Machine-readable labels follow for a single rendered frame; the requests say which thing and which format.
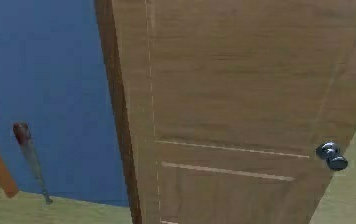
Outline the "brown wooden room door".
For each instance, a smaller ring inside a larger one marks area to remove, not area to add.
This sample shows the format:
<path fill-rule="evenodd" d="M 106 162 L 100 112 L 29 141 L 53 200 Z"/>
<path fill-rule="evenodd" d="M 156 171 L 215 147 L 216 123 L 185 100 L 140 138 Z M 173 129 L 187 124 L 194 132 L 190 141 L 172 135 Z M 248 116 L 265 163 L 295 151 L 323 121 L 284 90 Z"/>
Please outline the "brown wooden room door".
<path fill-rule="evenodd" d="M 356 0 L 94 0 L 132 224 L 311 224 L 356 133 Z"/>

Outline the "grey bat with red end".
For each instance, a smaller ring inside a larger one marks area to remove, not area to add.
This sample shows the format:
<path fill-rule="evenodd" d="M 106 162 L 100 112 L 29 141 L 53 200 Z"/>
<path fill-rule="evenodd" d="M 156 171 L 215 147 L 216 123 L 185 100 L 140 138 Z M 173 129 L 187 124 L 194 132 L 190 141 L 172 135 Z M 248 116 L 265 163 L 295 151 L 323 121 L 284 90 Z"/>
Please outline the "grey bat with red end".
<path fill-rule="evenodd" d="M 49 195 L 45 180 L 43 178 L 41 164 L 36 153 L 36 148 L 34 146 L 33 138 L 28 124 L 22 122 L 14 123 L 13 133 L 20 146 L 23 156 L 28 162 L 31 172 L 34 175 L 34 179 L 41 189 L 41 194 L 44 197 L 45 203 L 47 205 L 52 204 L 53 200 Z"/>

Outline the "dark metal door knob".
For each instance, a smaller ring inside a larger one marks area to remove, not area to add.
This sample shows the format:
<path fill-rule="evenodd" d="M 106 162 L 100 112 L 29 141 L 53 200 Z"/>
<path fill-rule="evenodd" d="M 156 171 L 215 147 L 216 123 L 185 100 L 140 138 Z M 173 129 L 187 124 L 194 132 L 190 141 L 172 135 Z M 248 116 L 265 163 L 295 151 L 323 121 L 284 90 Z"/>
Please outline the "dark metal door knob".
<path fill-rule="evenodd" d="M 335 142 L 323 143 L 316 148 L 315 152 L 333 171 L 341 171 L 348 166 L 347 159 L 340 154 L 340 147 Z"/>

